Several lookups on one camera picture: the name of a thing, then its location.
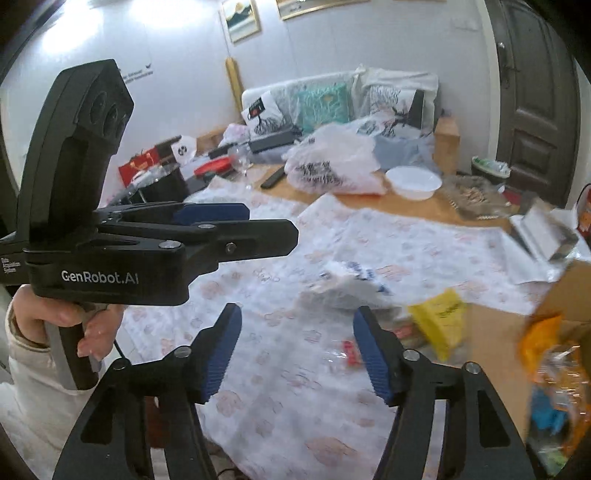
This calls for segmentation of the white sleeve forearm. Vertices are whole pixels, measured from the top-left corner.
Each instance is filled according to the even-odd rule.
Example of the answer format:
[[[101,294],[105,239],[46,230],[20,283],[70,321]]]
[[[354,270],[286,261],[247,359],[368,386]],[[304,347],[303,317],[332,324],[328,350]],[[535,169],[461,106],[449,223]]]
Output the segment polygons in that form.
[[[21,334],[12,308],[5,332],[12,381],[1,384],[1,426],[27,466],[48,479],[91,392],[63,388],[50,349]]]

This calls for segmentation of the person's left hand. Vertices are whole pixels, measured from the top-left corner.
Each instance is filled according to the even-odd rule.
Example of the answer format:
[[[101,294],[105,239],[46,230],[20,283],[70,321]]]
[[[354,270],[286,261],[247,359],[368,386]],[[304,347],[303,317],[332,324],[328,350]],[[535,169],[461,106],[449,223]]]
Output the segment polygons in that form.
[[[37,296],[30,285],[22,285],[13,297],[13,313],[20,334],[27,340],[47,346],[46,324],[69,328],[82,323],[86,312],[63,300]],[[103,360],[112,350],[126,307],[108,305],[86,323],[84,337],[77,344],[77,356]]]

